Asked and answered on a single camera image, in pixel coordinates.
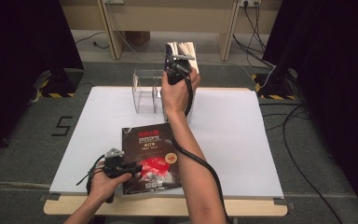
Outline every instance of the white tabletop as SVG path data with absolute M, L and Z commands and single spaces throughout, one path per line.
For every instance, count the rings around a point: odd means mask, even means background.
M 135 112 L 130 87 L 92 88 L 50 192 L 85 194 L 87 180 L 76 183 L 110 148 L 121 149 L 121 128 L 162 122 L 162 114 Z M 218 173 L 225 198 L 283 198 L 254 91 L 199 88 L 190 128 Z M 160 193 L 173 194 L 183 190 Z

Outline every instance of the book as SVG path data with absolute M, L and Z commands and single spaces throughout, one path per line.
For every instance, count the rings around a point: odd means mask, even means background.
M 193 42 L 168 42 L 165 44 L 164 70 L 170 69 L 174 61 L 188 61 L 189 66 L 194 67 L 200 73 L 196 57 L 196 47 Z
M 123 195 L 182 187 L 169 123 L 122 128 L 122 150 L 124 163 L 143 165 L 141 173 L 123 183 Z

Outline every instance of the human hand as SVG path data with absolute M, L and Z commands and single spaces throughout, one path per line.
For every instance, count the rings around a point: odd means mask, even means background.
M 115 192 L 116 187 L 128 181 L 131 178 L 131 174 L 124 174 L 116 178 L 109 178 L 103 169 L 95 169 L 94 177 L 91 179 L 91 192 L 89 197 L 98 200 L 100 203 L 104 203 Z
M 200 76 L 197 70 L 191 67 L 189 77 L 193 92 L 196 92 L 200 84 Z M 188 102 L 188 91 L 186 81 L 182 79 L 175 85 L 168 83 L 168 75 L 164 71 L 162 73 L 161 84 L 162 104 L 164 105 L 165 112 L 169 116 L 171 113 L 184 113 Z

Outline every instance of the forearm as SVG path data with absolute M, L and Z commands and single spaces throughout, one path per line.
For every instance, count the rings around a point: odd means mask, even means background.
M 103 202 L 101 200 L 88 197 L 85 202 L 82 203 L 80 207 L 65 220 L 64 224 L 80 224 L 80 223 L 89 223 L 94 214 L 101 207 Z
M 206 161 L 184 113 L 168 114 L 173 136 L 179 146 Z M 178 162 L 192 222 L 225 223 L 223 205 L 211 172 L 180 152 L 178 152 Z

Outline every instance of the gray carpet floor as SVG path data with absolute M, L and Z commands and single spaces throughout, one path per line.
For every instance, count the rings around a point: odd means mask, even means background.
M 70 141 L 77 120 L 93 86 L 130 86 L 135 69 L 161 69 L 160 63 L 84 63 L 85 74 L 73 98 L 40 98 L 23 113 L 10 136 L 8 147 L 0 148 L 0 223 L 62 223 L 66 216 L 48 216 L 43 212 L 43 198 L 48 194 Z M 255 89 L 253 81 L 236 65 L 200 63 L 202 87 Z M 249 74 L 268 70 L 246 67 Z M 302 103 L 300 100 L 260 99 L 260 104 Z M 289 213 L 285 217 L 242 217 L 239 223 L 337 223 L 326 203 L 304 176 L 331 204 L 343 223 L 358 223 L 358 199 L 318 134 L 305 106 L 296 111 L 285 126 L 282 124 L 294 105 L 261 105 L 268 142 L 275 161 Z M 57 129 L 70 126 L 64 133 Z M 176 219 L 177 223 L 186 219 Z

